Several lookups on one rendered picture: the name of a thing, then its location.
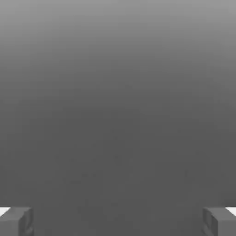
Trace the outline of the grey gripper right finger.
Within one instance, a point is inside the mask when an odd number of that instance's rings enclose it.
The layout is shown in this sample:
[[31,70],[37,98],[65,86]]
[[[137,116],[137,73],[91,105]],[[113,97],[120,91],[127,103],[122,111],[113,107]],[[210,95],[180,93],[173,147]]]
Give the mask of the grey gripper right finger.
[[236,236],[236,207],[205,207],[203,236]]

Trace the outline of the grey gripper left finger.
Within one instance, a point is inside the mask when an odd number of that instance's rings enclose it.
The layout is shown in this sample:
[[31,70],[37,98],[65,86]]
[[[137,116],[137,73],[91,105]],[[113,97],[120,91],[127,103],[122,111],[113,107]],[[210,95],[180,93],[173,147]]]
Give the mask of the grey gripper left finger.
[[34,236],[34,209],[0,207],[0,236]]

